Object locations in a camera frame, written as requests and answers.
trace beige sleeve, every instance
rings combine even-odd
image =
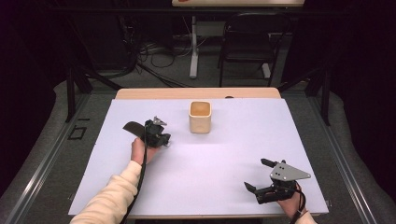
[[[317,224],[309,212],[303,214],[302,217],[297,219],[296,224]]]
[[[120,175],[110,180],[70,223],[120,223],[137,193],[142,167],[130,161]]]

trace wooden table edge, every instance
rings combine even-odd
[[[128,99],[220,99],[233,98],[276,98],[277,88],[135,88],[121,89],[116,100]]]

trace table leg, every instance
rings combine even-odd
[[[191,67],[190,67],[190,78],[197,78],[198,70],[198,48],[197,48],[197,30],[196,30],[196,18],[192,16],[192,56],[191,56]]]

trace dark curtain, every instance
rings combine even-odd
[[[344,101],[352,142],[378,185],[396,202],[389,176],[396,164],[396,14],[390,0],[306,0],[304,7],[354,7],[353,38],[340,49],[331,90]],[[300,20],[293,36],[282,81],[292,81],[321,65],[335,35],[349,21]]]
[[[55,103],[64,66],[34,2],[0,4],[0,194],[20,170]]]

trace human arm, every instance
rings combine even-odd
[[[294,214],[299,210],[300,207],[300,193],[298,191],[294,192],[293,196],[287,200],[277,201],[280,207],[283,209],[285,214],[293,219]],[[315,220],[312,218],[311,214],[306,207],[301,211],[300,217],[295,222],[296,224],[316,224]]]
[[[147,161],[151,161],[158,148],[148,149]],[[139,138],[132,143],[131,161],[120,175],[111,176],[101,189],[70,223],[120,223],[129,204],[137,194],[137,184],[142,169],[145,145]]]

